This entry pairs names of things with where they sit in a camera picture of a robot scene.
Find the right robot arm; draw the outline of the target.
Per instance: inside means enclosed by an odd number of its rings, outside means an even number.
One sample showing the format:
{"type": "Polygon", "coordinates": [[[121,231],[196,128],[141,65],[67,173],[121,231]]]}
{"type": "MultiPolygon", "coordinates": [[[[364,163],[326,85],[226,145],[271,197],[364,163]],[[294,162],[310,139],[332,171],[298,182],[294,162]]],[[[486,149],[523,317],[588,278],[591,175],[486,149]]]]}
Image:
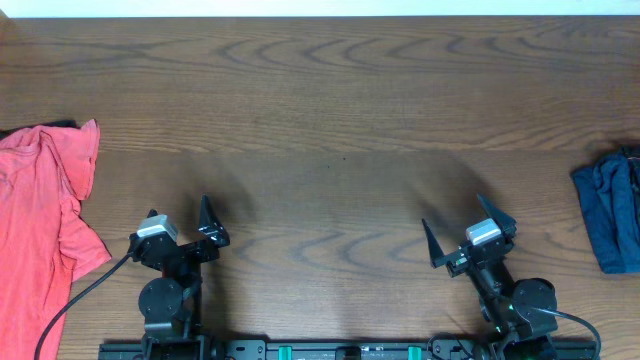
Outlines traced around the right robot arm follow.
{"type": "Polygon", "coordinates": [[[472,359],[556,359],[550,334],[558,329],[554,286],[542,278],[514,280],[505,265],[514,248],[516,220],[478,197],[486,219],[466,229],[466,240],[446,254],[422,222],[430,264],[450,277],[465,275],[477,291],[481,313],[496,336],[473,347],[472,359]]]}

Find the red orange t-shirt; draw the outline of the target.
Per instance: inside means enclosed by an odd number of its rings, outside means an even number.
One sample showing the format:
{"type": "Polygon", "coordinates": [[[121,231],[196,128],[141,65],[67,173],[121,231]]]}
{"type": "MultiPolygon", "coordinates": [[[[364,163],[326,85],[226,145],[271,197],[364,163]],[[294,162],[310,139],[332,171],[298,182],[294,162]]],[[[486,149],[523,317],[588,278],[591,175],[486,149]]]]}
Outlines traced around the red orange t-shirt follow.
{"type": "Polygon", "coordinates": [[[111,258],[81,217],[100,128],[38,125],[1,142],[1,356],[54,359],[64,323],[48,324],[71,285],[111,258]]]}

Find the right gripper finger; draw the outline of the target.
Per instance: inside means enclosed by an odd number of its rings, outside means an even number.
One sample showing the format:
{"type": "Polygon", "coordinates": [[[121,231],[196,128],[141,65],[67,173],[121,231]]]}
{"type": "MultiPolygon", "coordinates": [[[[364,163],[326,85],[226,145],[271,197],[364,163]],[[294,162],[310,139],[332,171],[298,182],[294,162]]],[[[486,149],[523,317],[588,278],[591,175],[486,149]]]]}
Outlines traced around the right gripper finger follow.
{"type": "Polygon", "coordinates": [[[507,213],[500,210],[485,196],[478,194],[477,198],[486,215],[492,219],[503,234],[515,234],[517,231],[516,220],[507,213]]]}
{"type": "Polygon", "coordinates": [[[439,245],[435,235],[433,234],[431,228],[427,224],[427,221],[424,218],[422,218],[421,221],[422,221],[422,225],[423,225],[426,239],[427,239],[431,266],[433,268],[438,268],[442,265],[444,252],[441,246],[439,245]]]}

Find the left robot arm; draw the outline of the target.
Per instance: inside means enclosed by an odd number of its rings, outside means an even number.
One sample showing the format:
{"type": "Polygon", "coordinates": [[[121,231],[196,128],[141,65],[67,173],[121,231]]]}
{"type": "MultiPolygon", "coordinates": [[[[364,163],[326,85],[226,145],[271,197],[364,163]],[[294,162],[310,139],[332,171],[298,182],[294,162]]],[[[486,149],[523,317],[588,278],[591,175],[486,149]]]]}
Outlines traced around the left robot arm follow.
{"type": "Polygon", "coordinates": [[[198,231],[203,239],[180,245],[178,230],[169,217],[151,210],[129,237],[132,260],[161,273],[144,286],[138,298],[144,316],[141,347],[145,359],[225,357],[224,346],[202,326],[201,265],[217,260],[219,249],[230,244],[207,196],[201,198],[198,231]]]}

